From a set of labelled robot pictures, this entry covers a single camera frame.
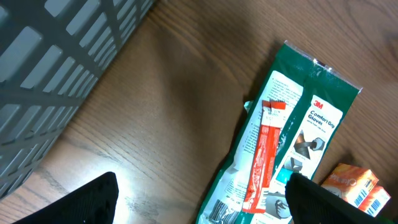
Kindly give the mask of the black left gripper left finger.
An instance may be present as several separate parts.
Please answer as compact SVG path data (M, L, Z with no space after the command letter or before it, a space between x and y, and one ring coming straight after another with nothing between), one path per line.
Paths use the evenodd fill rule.
M116 174L106 172L14 224L112 224L118 195Z

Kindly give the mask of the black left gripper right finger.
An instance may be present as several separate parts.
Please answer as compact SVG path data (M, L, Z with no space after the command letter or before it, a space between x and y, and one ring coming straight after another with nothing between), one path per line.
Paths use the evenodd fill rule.
M345 202L301 174L290 176L285 199L295 224L386 224Z

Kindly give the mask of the orange small box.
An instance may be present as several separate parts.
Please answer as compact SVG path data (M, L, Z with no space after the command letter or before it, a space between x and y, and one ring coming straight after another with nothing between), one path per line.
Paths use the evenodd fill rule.
M358 208L368 215L376 217L390 199L391 196L386 190L382 186L376 185Z
M321 186L358 208L378 181L370 169L339 163Z

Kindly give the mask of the red white snack stick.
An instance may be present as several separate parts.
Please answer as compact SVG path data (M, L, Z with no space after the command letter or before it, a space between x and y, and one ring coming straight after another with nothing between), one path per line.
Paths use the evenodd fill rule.
M279 136L285 119L286 103L262 101L262 116L249 183L243 202L246 213L264 213L274 170Z

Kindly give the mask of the green white snack bag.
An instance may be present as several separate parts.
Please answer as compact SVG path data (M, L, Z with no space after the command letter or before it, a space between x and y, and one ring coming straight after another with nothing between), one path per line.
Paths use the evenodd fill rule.
M197 223L291 223L285 185L293 173L312 179L360 88L331 67L284 42L248 108L248 116L215 177ZM270 185L259 192L261 213L243 209L261 125L262 102L283 101Z

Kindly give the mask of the light teal wipes packet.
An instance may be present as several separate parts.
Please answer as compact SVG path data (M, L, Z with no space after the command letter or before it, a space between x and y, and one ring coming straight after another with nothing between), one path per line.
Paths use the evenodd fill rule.
M253 101L247 101L244 103L244 109L246 110L247 113L249 113L252 104L253 104Z

